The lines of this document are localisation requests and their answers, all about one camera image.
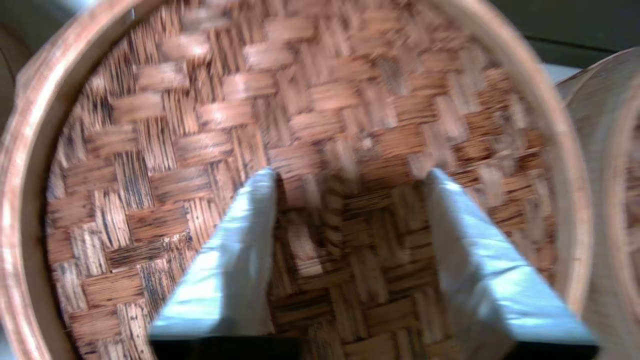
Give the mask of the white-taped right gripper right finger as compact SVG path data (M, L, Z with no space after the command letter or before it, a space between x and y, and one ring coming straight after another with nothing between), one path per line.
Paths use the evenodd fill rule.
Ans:
M439 284L462 346L598 344L457 182L434 168L425 186Z

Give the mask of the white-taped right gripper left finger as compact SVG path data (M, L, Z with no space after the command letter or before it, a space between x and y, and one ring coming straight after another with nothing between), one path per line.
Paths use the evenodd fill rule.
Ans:
M266 326L277 174L256 171L155 317L151 338L256 336Z

